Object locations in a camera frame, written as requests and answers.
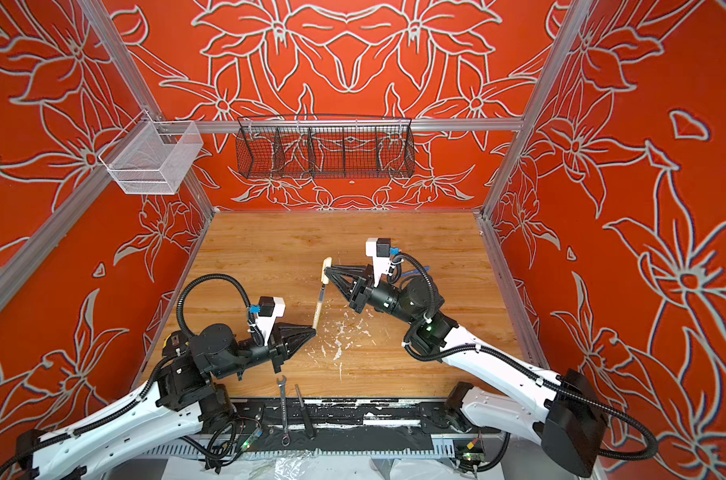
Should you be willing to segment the beige pen cap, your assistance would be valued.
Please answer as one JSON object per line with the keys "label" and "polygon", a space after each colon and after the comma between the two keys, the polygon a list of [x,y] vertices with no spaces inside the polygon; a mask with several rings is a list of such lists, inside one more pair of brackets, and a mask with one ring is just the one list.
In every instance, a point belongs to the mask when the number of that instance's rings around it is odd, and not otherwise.
{"label": "beige pen cap", "polygon": [[322,262],[321,267],[321,283],[323,285],[327,285],[329,283],[329,278],[327,276],[326,270],[332,265],[332,258],[326,257]]}

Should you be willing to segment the beige pen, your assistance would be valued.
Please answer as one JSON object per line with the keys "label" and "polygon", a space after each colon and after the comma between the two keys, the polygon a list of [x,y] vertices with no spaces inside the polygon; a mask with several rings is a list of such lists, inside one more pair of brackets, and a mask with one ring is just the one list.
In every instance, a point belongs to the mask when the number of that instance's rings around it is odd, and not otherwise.
{"label": "beige pen", "polygon": [[312,328],[315,330],[317,330],[318,325],[319,325],[320,315],[322,312],[322,307],[323,307],[324,298],[325,298],[326,286],[327,286],[327,284],[321,284],[321,287],[320,287],[319,296],[318,296],[316,308],[315,308],[314,315],[313,315]]}

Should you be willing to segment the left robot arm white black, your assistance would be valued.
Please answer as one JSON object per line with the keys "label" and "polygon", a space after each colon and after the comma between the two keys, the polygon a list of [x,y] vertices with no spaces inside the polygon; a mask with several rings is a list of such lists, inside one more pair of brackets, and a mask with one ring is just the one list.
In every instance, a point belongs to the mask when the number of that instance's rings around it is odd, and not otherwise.
{"label": "left robot arm white black", "polygon": [[[223,324],[194,332],[184,317],[193,289],[208,281],[232,285],[245,306],[249,336],[240,340]],[[285,303],[262,296],[252,303],[234,277],[212,273],[188,283],[177,299],[178,328],[165,341],[149,378],[112,404],[58,430],[29,430],[15,454],[0,466],[0,478],[18,468],[23,479],[96,479],[146,450],[174,440],[195,448],[209,465],[232,455],[243,418],[223,379],[262,364],[275,372],[317,331],[282,322]]]}

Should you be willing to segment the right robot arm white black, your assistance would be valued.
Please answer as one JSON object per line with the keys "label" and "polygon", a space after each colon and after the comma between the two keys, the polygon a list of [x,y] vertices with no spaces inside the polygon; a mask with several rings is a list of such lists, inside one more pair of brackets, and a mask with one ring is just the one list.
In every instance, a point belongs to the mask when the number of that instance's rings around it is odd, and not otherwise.
{"label": "right robot arm white black", "polygon": [[440,361],[470,373],[517,404],[497,406],[488,393],[471,387],[459,411],[472,425],[525,438],[559,467],[582,478],[592,475],[600,457],[644,461],[658,453],[654,433],[600,402],[583,374],[569,370],[560,375],[526,363],[445,315],[434,279],[412,256],[400,252],[365,266],[328,264],[323,276],[356,312],[372,307],[406,322],[402,346],[415,360]]}

